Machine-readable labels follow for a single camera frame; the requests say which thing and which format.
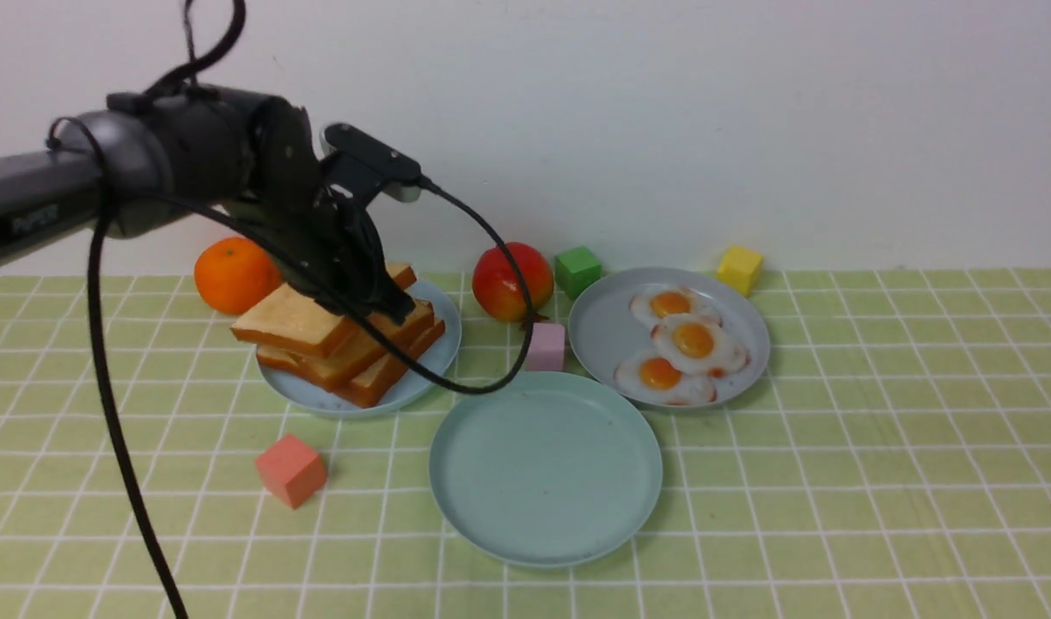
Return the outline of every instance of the plate rim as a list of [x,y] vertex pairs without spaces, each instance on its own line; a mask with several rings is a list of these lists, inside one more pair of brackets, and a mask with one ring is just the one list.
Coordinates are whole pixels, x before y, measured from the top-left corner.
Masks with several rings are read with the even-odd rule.
[[[766,356],[765,356],[765,362],[763,362],[761,364],[761,368],[758,368],[756,379],[754,379],[750,383],[750,385],[746,385],[745,388],[742,388],[741,391],[739,391],[737,393],[733,393],[733,395],[729,395],[728,397],[724,397],[724,399],[715,399],[715,400],[713,400],[713,403],[708,403],[708,404],[686,404],[686,405],[678,405],[678,404],[653,404],[653,403],[645,403],[645,400],[636,399],[636,397],[633,397],[632,395],[627,395],[627,393],[625,393],[622,390],[616,388],[615,385],[612,385],[610,380],[605,379],[605,377],[598,376],[598,375],[596,375],[595,372],[592,372],[591,368],[588,368],[585,366],[585,364],[583,364],[583,362],[581,360],[582,356],[579,355],[580,346],[576,346],[576,338],[575,338],[575,336],[573,336],[572,325],[575,324],[575,313],[576,313],[576,310],[579,309],[579,307],[580,307],[579,301],[582,300],[584,296],[586,296],[589,293],[591,293],[591,289],[593,289],[593,287],[596,287],[597,285],[600,285],[600,283],[604,282],[606,278],[616,277],[616,276],[630,276],[628,275],[630,273],[631,274],[635,274],[638,271],[671,271],[671,272],[675,272],[675,273],[681,273],[682,276],[695,275],[695,276],[703,280],[703,282],[706,282],[706,286],[708,286],[708,287],[721,286],[722,290],[726,290],[729,293],[733,293],[735,295],[735,298],[734,298],[735,303],[740,303],[740,305],[747,306],[748,309],[750,310],[750,312],[753,312],[753,314],[755,314],[758,317],[758,321],[757,321],[758,332],[760,332],[760,334],[764,334],[765,341],[766,341],[766,343],[768,345],[767,346],[767,353],[766,353]],[[735,292],[735,290],[730,289],[730,287],[728,285],[725,285],[725,283],[719,282],[719,280],[715,280],[714,277],[710,277],[709,275],[706,275],[705,273],[702,273],[701,271],[694,271],[694,270],[691,270],[691,269],[679,269],[679,267],[633,267],[633,269],[624,269],[624,270],[614,271],[612,273],[604,274],[603,277],[600,277],[599,280],[597,280],[597,282],[592,283],[592,285],[590,285],[584,291],[582,291],[582,294],[580,294],[575,300],[575,303],[573,303],[573,305],[572,305],[572,310],[570,310],[570,312],[568,313],[568,344],[572,348],[573,355],[575,355],[576,359],[579,360],[579,365],[582,366],[582,369],[585,370],[585,372],[589,373],[589,375],[591,375],[593,377],[593,379],[597,380],[597,383],[600,383],[600,384],[604,385],[605,387],[612,388],[613,391],[618,392],[620,396],[624,397],[627,400],[631,400],[631,403],[635,404],[636,407],[640,408],[640,411],[644,411],[644,412],[648,412],[648,413],[651,413],[651,412],[667,412],[667,413],[697,413],[697,412],[705,412],[705,413],[714,413],[714,412],[721,411],[723,405],[725,405],[727,403],[730,403],[730,400],[733,400],[733,399],[736,399],[738,396],[742,395],[742,393],[748,392],[751,388],[754,388],[755,385],[757,385],[758,380],[761,378],[762,375],[764,375],[766,373],[766,369],[769,367],[769,356],[772,355],[772,348],[774,348],[772,337],[770,337],[770,335],[769,335],[769,325],[766,324],[766,317],[762,316],[760,310],[758,310],[758,308],[753,303],[750,303],[749,298],[747,298],[745,296],[742,296],[742,294],[740,294],[740,293]]]
[[[450,419],[453,418],[454,415],[461,416],[468,414],[468,411],[465,411],[465,408],[469,407],[469,404],[473,403],[475,399],[491,399],[491,397],[500,397],[510,395],[511,393],[513,393],[513,391],[508,392],[507,390],[514,388],[515,385],[518,385],[518,387],[520,387],[521,384],[518,384],[517,383],[518,380],[564,380],[564,383],[579,385],[580,387],[578,388],[557,387],[556,390],[570,393],[572,395],[577,395],[576,389],[592,389],[592,390],[599,390],[597,391],[597,393],[606,393],[606,396],[612,395],[613,407],[607,407],[606,410],[623,409],[623,411],[626,411],[628,422],[634,424],[634,427],[637,428],[638,431],[645,432],[646,433],[645,436],[650,437],[650,443],[651,446],[654,447],[654,450],[652,450],[652,455],[651,455],[652,459],[651,466],[652,468],[654,468],[655,471],[658,472],[658,474],[655,475],[648,482],[650,489],[647,494],[650,494],[650,496],[647,498],[647,501],[651,504],[651,509],[645,510],[645,513],[639,519],[638,523],[636,523],[636,525],[632,528],[631,532],[624,534],[624,536],[621,536],[620,539],[615,544],[604,545],[602,550],[593,552],[583,557],[578,557],[575,560],[560,560],[560,561],[521,560],[517,559],[516,557],[502,556],[494,552],[493,550],[486,548],[486,545],[479,544],[477,541],[473,539],[473,537],[471,537],[470,534],[462,532],[462,530],[459,529],[457,524],[455,524],[453,518],[448,516],[448,513],[446,512],[447,498],[442,498],[440,496],[440,493],[438,493],[437,490],[438,484],[434,480],[434,474],[435,474],[434,460],[438,454],[442,453],[442,451],[446,450],[446,448],[444,447],[444,442],[448,440],[446,436],[448,432],[451,431],[451,424],[449,424]],[[627,541],[631,540],[632,537],[636,536],[636,533],[639,533],[640,530],[643,529],[643,525],[647,524],[647,520],[651,520],[652,514],[655,513],[656,509],[658,509],[659,499],[662,497],[662,481],[663,477],[665,477],[665,471],[663,470],[663,467],[665,467],[665,462],[662,461],[662,446],[660,446],[659,443],[658,436],[655,435],[654,428],[652,428],[651,422],[647,422],[647,419],[643,417],[642,413],[640,413],[638,409],[636,409],[635,405],[630,403],[630,400],[627,400],[622,393],[611,388],[610,385],[604,385],[602,383],[599,383],[599,380],[589,379],[589,377],[586,376],[573,375],[573,373],[568,373],[568,372],[552,372],[552,371],[530,371],[530,372],[522,371],[521,374],[515,377],[513,383],[511,383],[506,389],[487,395],[474,395],[465,397],[465,399],[460,399],[459,403],[454,405],[453,409],[450,409],[450,412],[447,413],[446,418],[441,419],[441,422],[437,427],[437,432],[435,432],[434,434],[434,439],[431,440],[430,455],[427,458],[427,471],[428,475],[430,475],[430,491],[432,497],[434,497],[434,503],[437,504],[437,510],[439,511],[439,513],[441,513],[441,516],[446,519],[447,523],[450,524],[451,528],[453,528],[454,532],[457,532],[457,534],[459,534],[459,537],[462,537],[463,540],[468,541],[468,543],[473,545],[475,549],[478,549],[478,551],[481,551],[482,553],[495,557],[495,559],[506,561],[506,563],[509,564],[518,564],[518,566],[529,568],[533,570],[559,570],[563,568],[577,566],[577,564],[591,563],[591,561],[599,560],[601,557],[607,556],[609,554],[620,549],[620,546],[623,545],[624,543],[627,543]]]
[[[415,295],[415,298],[420,298],[424,301],[432,301],[432,298],[428,297],[442,296],[444,298],[440,301],[444,301],[446,303],[446,307],[453,307],[453,313],[448,314],[448,316],[437,316],[441,321],[446,322],[446,327],[447,327],[446,333],[450,332],[450,330],[448,329],[448,326],[450,326],[450,318],[454,325],[457,325],[457,329],[455,330],[455,333],[457,333],[457,337],[455,338],[453,347],[451,348],[451,350],[453,350],[453,353],[451,353],[450,357],[448,357],[446,369],[438,372],[439,375],[444,376],[446,375],[446,373],[448,373],[448,371],[450,371],[451,367],[453,367],[453,362],[455,362],[455,359],[457,359],[457,356],[459,355],[459,345],[461,345],[461,343],[463,342],[463,318],[461,314],[459,314],[459,307],[455,306],[455,303],[453,303],[453,298],[450,297],[450,293],[447,293],[446,291],[440,289],[438,285],[435,285],[435,283],[430,282],[430,280],[424,280],[421,277],[418,277],[415,281],[414,285],[411,285],[408,288],[408,293],[414,290],[414,286],[419,286],[419,285],[423,285],[423,289],[426,289],[426,287],[429,286],[430,292],[426,292],[425,290],[419,291],[418,294]],[[312,407],[312,405],[297,403],[297,400],[294,400],[292,399],[292,397],[285,395],[285,393],[282,393],[281,390],[279,390],[276,387],[273,386],[272,380],[269,380],[269,377],[266,376],[266,372],[267,371],[281,372],[281,370],[265,368],[265,366],[263,366],[262,363],[257,360],[257,348],[259,345],[255,344],[253,348],[254,364],[257,365],[259,375],[262,375],[262,383],[268,385],[270,391],[280,395],[286,403],[292,404],[294,407],[302,408],[305,411],[309,411],[310,413],[313,413],[316,416],[323,416],[323,418],[332,418],[332,419],[374,418],[375,416],[383,416],[390,414],[392,412],[398,412],[399,409],[401,409],[403,407],[407,407],[408,404],[414,403],[415,399],[418,399],[418,397],[423,397],[424,395],[427,394],[428,391],[431,390],[432,387],[435,387],[434,384],[430,383],[429,380],[426,380],[426,384],[423,386],[423,388],[418,389],[418,391],[416,391],[414,394],[408,397],[404,397],[404,399],[396,400],[396,403],[392,404],[377,404],[375,407],[370,407],[368,409],[356,409],[353,411],[337,411],[335,409],[323,409],[320,407]],[[410,375],[410,373],[411,370],[408,370],[408,372],[404,373],[403,377],[399,377],[399,379],[403,380],[404,377],[407,377],[408,375]],[[308,385],[310,388],[320,389],[315,385],[309,384],[307,380],[301,379],[300,376],[292,375],[292,377],[295,380],[301,380],[301,383]]]

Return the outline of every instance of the red cube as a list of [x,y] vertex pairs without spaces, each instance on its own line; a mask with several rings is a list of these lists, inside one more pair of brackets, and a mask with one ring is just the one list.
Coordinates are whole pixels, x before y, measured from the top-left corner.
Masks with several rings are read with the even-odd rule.
[[290,434],[257,456],[254,463],[266,490],[292,509],[297,509],[326,484],[323,458]]

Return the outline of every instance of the white wall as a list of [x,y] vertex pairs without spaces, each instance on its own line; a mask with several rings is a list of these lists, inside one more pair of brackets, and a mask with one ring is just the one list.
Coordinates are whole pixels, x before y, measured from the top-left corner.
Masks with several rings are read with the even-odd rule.
[[[198,4],[208,47],[229,7]],[[183,58],[176,0],[0,0],[0,156]],[[613,267],[730,243],[777,267],[1051,266],[1051,0],[259,0],[207,81],[355,123],[509,239]],[[375,219],[423,267],[489,246],[435,200]],[[109,271],[187,272],[222,235],[183,222]],[[7,270],[78,272],[84,246]]]

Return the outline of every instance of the egg yolk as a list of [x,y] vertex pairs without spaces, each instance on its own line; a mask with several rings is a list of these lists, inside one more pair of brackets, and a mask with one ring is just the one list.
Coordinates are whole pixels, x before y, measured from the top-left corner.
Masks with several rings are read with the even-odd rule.
[[652,310],[659,318],[665,318],[669,314],[688,314],[693,309],[689,298],[680,292],[662,292],[652,298]]
[[681,372],[674,369],[674,366],[663,357],[656,356],[639,366],[639,379],[650,389],[666,391],[678,385]]
[[717,343],[713,339],[709,328],[700,323],[685,323],[674,329],[671,339],[681,350],[682,355],[703,359],[710,355]]

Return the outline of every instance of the orange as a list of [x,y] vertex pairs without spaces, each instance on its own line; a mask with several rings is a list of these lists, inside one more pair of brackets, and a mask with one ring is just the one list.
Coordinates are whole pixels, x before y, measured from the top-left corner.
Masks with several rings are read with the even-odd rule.
[[212,310],[242,314],[281,286],[281,271],[250,240],[231,236],[204,250],[192,269],[195,289]]

